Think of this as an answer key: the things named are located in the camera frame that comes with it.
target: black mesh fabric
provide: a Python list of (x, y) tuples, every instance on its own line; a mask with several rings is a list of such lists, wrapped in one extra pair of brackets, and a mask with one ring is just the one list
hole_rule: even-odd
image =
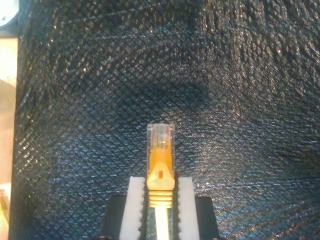
[(317, 0), (20, 4), (11, 240), (87, 240), (147, 123), (226, 239), (319, 239)]

